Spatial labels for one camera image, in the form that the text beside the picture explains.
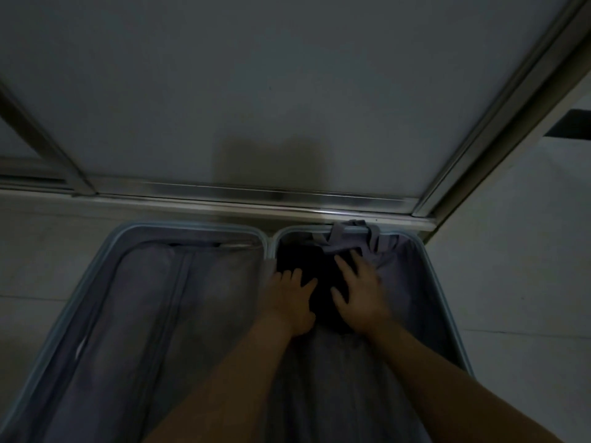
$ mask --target hand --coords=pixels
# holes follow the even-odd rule
[[[306,286],[301,286],[301,269],[277,272],[271,277],[265,292],[266,307],[262,315],[279,318],[289,332],[290,338],[305,334],[312,329],[316,316],[310,312],[308,301],[318,284],[314,278]]]
[[[375,324],[390,319],[392,313],[375,269],[357,252],[351,250],[351,256],[357,266],[357,275],[345,260],[338,255],[335,256],[335,261],[349,287],[349,303],[344,301],[336,288],[332,288],[331,293],[335,306],[347,325],[359,334],[368,335]]]

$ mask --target forearm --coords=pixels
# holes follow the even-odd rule
[[[257,320],[208,381],[173,410],[145,442],[250,440],[290,338],[289,330],[274,316]]]
[[[368,337],[403,385],[435,443],[560,441],[396,322],[379,322]]]

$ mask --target left hand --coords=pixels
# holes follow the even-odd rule
[[[285,325],[290,337],[305,334],[312,329],[316,316],[310,312],[308,301],[318,284],[314,278],[301,286],[301,269],[293,273],[286,270],[275,273],[267,285],[262,315],[270,315]]]

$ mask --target open suitcase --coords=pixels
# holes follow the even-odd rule
[[[365,224],[252,227],[141,222],[114,230],[49,333],[0,442],[137,443],[246,332],[282,245],[359,248],[394,314],[470,374],[422,242]],[[429,441],[363,338],[314,327],[285,353],[265,441]]]

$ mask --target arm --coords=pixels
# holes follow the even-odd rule
[[[144,443],[250,441],[288,343],[314,325],[308,300],[316,283],[301,287],[300,269],[273,275],[247,335]]]
[[[335,305],[349,326],[380,351],[435,443],[560,443],[395,322],[374,269],[356,252],[352,255],[358,275],[336,257],[349,286],[349,303],[333,288]]]

